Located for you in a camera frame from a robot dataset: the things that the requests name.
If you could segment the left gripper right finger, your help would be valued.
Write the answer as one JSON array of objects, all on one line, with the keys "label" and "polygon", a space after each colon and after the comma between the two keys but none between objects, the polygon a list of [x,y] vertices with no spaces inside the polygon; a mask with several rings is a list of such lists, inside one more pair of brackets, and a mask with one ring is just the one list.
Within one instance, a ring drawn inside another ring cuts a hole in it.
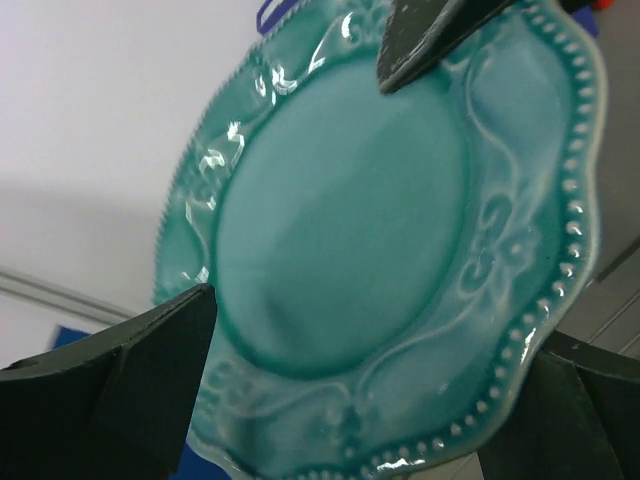
[{"label": "left gripper right finger", "polygon": [[553,333],[478,457],[487,479],[638,478],[638,360]]}]

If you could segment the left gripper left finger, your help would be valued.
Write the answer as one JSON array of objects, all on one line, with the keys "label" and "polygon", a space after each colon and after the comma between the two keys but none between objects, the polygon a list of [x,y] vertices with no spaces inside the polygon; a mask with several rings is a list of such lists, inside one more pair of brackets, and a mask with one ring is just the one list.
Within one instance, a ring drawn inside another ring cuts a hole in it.
[{"label": "left gripper left finger", "polygon": [[1,371],[4,479],[167,479],[176,473],[212,339],[215,290]]}]

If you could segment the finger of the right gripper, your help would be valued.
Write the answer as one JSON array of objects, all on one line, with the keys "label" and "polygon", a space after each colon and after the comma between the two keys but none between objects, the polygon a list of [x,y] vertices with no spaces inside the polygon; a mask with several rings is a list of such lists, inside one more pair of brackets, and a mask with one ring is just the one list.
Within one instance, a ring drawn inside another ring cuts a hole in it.
[{"label": "finger of the right gripper", "polygon": [[394,1],[377,59],[380,91],[391,94],[412,83],[511,4],[507,0]]}]

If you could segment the teal plate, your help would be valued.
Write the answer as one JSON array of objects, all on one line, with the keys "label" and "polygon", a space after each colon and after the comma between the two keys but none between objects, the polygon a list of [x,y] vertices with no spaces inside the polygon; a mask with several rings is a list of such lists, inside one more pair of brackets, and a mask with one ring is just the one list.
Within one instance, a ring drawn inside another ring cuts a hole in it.
[{"label": "teal plate", "polygon": [[504,422],[597,256],[606,73],[518,1],[380,93],[387,1],[304,1],[181,156],[154,299],[213,285],[189,447],[242,479],[420,471]]}]

